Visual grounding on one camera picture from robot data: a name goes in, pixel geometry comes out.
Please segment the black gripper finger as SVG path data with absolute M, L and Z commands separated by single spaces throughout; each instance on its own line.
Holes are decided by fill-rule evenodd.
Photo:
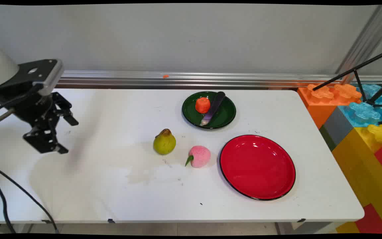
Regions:
M 65 99 L 58 92 L 52 93 L 53 100 L 53 110 L 52 112 L 58 116 L 63 117 L 66 122 L 68 122 L 71 126 L 76 126 L 79 122 L 73 117 L 73 113 L 71 112 L 72 104 Z
M 31 131 L 23 135 L 23 139 L 39 153 L 68 153 L 69 150 L 58 142 L 56 135 L 55 127 L 33 127 Z

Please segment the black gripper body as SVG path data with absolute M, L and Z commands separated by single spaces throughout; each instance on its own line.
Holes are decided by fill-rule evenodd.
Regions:
M 41 95 L 42 87 L 0 87 L 0 122 L 10 115 L 35 129 L 55 129 L 57 126 L 57 92 Z

